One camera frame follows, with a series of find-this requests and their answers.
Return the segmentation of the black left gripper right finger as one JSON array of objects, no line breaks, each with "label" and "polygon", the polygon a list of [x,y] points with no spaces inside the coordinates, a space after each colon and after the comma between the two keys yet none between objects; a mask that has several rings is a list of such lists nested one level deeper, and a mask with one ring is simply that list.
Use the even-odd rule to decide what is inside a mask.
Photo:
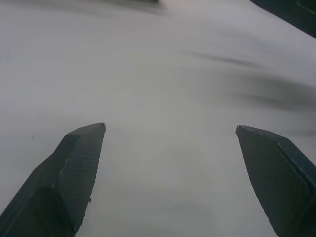
[{"label": "black left gripper right finger", "polygon": [[316,166],[286,137],[236,128],[250,183],[278,237],[316,237]]}]

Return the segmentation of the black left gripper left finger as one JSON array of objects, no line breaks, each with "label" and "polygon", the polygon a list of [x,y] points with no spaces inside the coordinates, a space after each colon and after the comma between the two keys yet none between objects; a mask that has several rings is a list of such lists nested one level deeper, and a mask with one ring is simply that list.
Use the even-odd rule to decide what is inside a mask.
[{"label": "black left gripper left finger", "polygon": [[0,215],[0,237],[75,237],[95,184],[106,125],[67,135]]}]

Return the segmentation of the dark object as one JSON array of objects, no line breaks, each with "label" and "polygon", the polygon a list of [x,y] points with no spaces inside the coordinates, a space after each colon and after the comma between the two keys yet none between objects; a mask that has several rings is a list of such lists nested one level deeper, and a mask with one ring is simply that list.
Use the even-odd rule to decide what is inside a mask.
[{"label": "dark object", "polygon": [[316,39],[316,0],[250,0]]}]

